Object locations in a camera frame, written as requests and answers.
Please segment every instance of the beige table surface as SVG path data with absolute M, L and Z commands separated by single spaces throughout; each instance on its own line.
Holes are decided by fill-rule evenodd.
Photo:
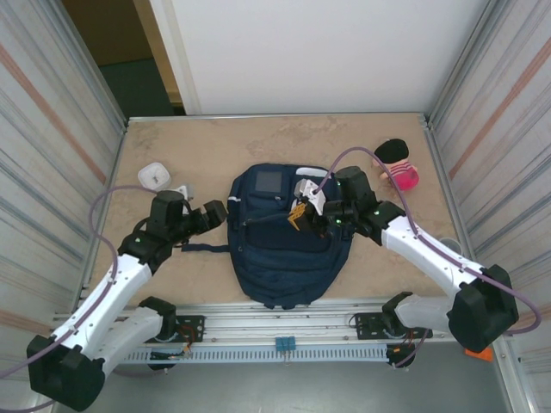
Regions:
M 420 183 L 406 193 L 415 220 L 434 237 L 454 237 L 443 193 L 416 114 L 346 114 L 253 117 L 245 119 L 190 119 L 140 121 L 128 128 L 116 185 L 139 184 L 138 171 L 162 163 L 172 176 L 172 187 L 195 188 L 192 207 L 226 199 L 235 177 L 254 163 L 303 163 L 329 167 L 351 146 L 374 149 L 387 138 L 404 139 L 410 161 L 418 167 Z M 362 152 L 351 153 L 339 167 L 364 169 L 379 199 L 399 199 L 380 171 Z M 137 190 L 113 195 L 103 234 L 119 246 L 133 226 L 149 213 L 152 196 Z M 226 243 L 226 224 L 191 240 Z M 92 286 L 110 265 L 107 248 L 98 251 Z M 401 291 L 440 295 L 428 277 L 401 256 L 373 241 L 355 236 L 350 258 L 324 298 L 389 297 Z M 136 305 L 154 295 L 173 304 L 246 301 L 233 273 L 229 254 L 182 253 L 174 250 L 153 279 L 130 302 Z

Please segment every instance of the backpack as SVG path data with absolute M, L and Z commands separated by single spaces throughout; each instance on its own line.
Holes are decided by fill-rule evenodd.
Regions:
M 269 308 L 291 309 L 321 297 L 343 267 L 353 231 L 332 227 L 319 237 L 297 231 L 287 217 L 303 178 L 320 184 L 327 170 L 261 163 L 235 179 L 227 202 L 227 237 L 233 268 L 244 293 Z M 334 176 L 323 187 L 339 198 Z

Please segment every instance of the blue clip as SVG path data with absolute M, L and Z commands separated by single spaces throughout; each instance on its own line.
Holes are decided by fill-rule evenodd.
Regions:
M 294 336 L 291 337 L 276 337 L 275 338 L 275 350 L 276 351 L 293 351 L 296 350 L 296 341 Z

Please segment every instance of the pink toy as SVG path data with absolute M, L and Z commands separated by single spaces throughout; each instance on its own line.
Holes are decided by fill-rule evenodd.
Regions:
M 419 183 L 417 168 L 409 163 L 410 151 L 402 139 L 389 139 L 375 150 L 375 155 L 387 166 L 402 191 L 415 188 Z M 383 172 L 380 179 L 388 179 Z

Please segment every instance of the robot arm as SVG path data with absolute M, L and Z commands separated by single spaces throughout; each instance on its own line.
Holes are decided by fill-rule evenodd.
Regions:
M 128 300 L 149 281 L 172 249 L 189 238 L 210 231 L 226 219 L 226 209 L 213 200 L 193 211 L 183 195 L 161 191 L 152 201 L 145 229 L 134 228 L 118 252 L 118 268 L 113 267 L 78 310 L 49 338 L 36 336 L 27 348 L 31 357 L 50 346 L 58 337 L 73 332 L 58 347 L 29 364 L 31 388 L 76 411 L 88 408 L 103 387 L 105 379 L 134 348 L 152 337 L 170 338 L 176 328 L 176 307 L 150 297 L 124 322 L 115 320 Z M 97 304 L 108 284 L 108 293 Z M 75 323 L 92 309 L 85 323 Z
M 445 297 L 435 298 L 401 293 L 388 301 L 382 308 L 383 318 L 393 335 L 400 336 L 415 327 L 449 331 L 463 347 L 480 352 L 518 320 L 513 297 L 465 271 L 480 271 L 511 287 L 504 269 L 497 265 L 484 268 L 448 249 L 418 226 L 413 231 L 401 208 L 376 199 L 367 176 L 358 167 L 339 170 L 335 178 L 341 188 L 341 200 L 325 201 L 312 181 L 297 184 L 295 194 L 303 202 L 290 213 L 291 224 L 299 231 L 320 234 L 331 225 L 346 226 L 403 256 L 446 293 Z

